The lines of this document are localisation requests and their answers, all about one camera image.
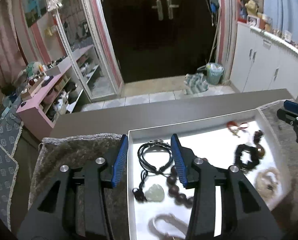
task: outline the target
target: metal screw cap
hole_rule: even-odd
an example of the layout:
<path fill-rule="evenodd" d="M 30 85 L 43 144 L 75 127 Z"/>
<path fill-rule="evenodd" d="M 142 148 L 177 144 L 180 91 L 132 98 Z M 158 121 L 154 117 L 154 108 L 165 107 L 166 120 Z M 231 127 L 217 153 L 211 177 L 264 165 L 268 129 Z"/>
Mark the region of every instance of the metal screw cap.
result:
<path fill-rule="evenodd" d="M 66 172 L 68 169 L 69 169 L 69 166 L 68 165 L 62 165 L 60 167 L 60 171 L 62 171 L 62 172 Z"/>
<path fill-rule="evenodd" d="M 106 161 L 106 160 L 105 160 L 104 158 L 102 158 L 102 157 L 96 159 L 96 163 L 98 163 L 98 164 L 102 164 L 102 163 L 104 163 L 105 161 Z"/>
<path fill-rule="evenodd" d="M 232 172 L 238 172 L 239 171 L 239 168 L 237 166 L 230 166 L 230 170 Z"/>
<path fill-rule="evenodd" d="M 203 164 L 203 159 L 202 158 L 195 158 L 193 160 L 193 162 L 196 163 L 196 164 Z"/>

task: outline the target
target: white cabinet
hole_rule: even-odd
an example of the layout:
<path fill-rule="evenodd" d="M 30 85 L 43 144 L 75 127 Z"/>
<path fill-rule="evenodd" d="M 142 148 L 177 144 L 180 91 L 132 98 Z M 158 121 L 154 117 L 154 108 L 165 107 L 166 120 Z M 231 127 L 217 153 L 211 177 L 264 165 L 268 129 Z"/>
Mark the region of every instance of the white cabinet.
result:
<path fill-rule="evenodd" d="M 268 90 L 279 59 L 279 51 L 277 45 L 256 35 L 256 50 L 252 56 L 252 66 L 244 92 Z"/>
<path fill-rule="evenodd" d="M 281 51 L 269 90 L 286 88 L 293 98 L 298 96 L 298 58 L 287 49 Z"/>
<path fill-rule="evenodd" d="M 255 51 L 256 35 L 251 33 L 249 26 L 238 23 L 237 41 L 230 81 L 243 92 Z"/>
<path fill-rule="evenodd" d="M 298 50 L 270 33 L 238 23 L 230 82 L 240 92 L 286 88 L 298 101 Z"/>

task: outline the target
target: poster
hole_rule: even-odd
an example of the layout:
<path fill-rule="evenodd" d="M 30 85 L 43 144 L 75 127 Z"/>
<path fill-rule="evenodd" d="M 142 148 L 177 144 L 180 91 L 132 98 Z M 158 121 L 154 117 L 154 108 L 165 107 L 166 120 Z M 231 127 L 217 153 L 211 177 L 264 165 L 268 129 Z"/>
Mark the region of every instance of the poster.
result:
<path fill-rule="evenodd" d="M 47 12 L 45 0 L 22 0 L 22 6 L 28 27 Z"/>

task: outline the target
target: doorway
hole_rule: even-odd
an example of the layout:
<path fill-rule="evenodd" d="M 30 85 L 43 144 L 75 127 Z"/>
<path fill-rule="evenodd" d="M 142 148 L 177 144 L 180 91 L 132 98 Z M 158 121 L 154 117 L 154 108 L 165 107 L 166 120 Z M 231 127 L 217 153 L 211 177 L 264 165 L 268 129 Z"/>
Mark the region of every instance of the doorway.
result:
<path fill-rule="evenodd" d="M 195 73 L 216 27 L 205 0 L 102 0 L 125 83 Z"/>

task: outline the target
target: black cord necklace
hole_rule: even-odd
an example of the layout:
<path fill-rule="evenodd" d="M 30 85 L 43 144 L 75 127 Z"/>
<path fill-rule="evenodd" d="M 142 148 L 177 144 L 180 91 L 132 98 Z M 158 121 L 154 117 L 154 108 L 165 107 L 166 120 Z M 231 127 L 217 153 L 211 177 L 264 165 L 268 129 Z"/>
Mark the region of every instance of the black cord necklace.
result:
<path fill-rule="evenodd" d="M 159 147 L 169 153 L 169 161 L 165 165 L 160 167 L 158 170 L 155 166 L 148 163 L 144 158 L 145 150 L 151 147 Z M 147 201 L 147 199 L 142 189 L 145 185 L 145 179 L 147 178 L 148 174 L 153 173 L 154 175 L 163 175 L 165 177 L 169 176 L 169 174 L 164 174 L 164 171 L 171 166 L 173 162 L 173 158 L 172 158 L 170 145 L 167 143 L 164 143 L 163 140 L 161 139 L 150 141 L 141 145 L 137 155 L 138 155 L 139 163 L 144 170 L 141 172 L 141 182 L 139 184 L 139 188 L 134 188 L 132 190 L 132 193 L 135 196 L 135 199 L 137 201 L 144 202 L 144 201 Z"/>

